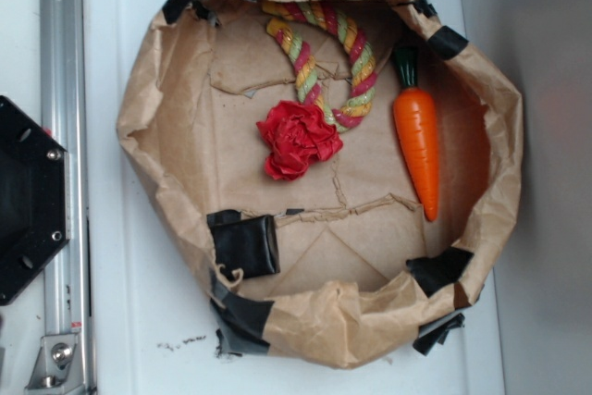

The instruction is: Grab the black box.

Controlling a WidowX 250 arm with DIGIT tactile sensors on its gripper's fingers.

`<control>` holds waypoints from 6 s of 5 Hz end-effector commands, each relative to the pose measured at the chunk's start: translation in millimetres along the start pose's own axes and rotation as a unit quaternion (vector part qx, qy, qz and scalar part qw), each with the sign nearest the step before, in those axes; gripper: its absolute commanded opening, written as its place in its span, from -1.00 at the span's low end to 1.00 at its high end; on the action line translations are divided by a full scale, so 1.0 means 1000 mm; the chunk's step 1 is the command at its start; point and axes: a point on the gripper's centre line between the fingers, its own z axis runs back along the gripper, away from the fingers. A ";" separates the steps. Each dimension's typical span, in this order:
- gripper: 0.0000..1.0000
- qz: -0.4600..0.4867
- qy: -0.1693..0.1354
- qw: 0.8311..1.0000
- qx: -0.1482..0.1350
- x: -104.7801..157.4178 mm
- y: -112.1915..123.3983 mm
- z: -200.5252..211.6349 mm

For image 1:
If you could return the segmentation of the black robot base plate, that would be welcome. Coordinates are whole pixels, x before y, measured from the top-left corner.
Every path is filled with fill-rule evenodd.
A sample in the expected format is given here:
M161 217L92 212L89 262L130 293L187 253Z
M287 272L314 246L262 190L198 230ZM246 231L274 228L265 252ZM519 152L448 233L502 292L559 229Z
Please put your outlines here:
M68 241L67 151L1 98L1 304L36 279Z

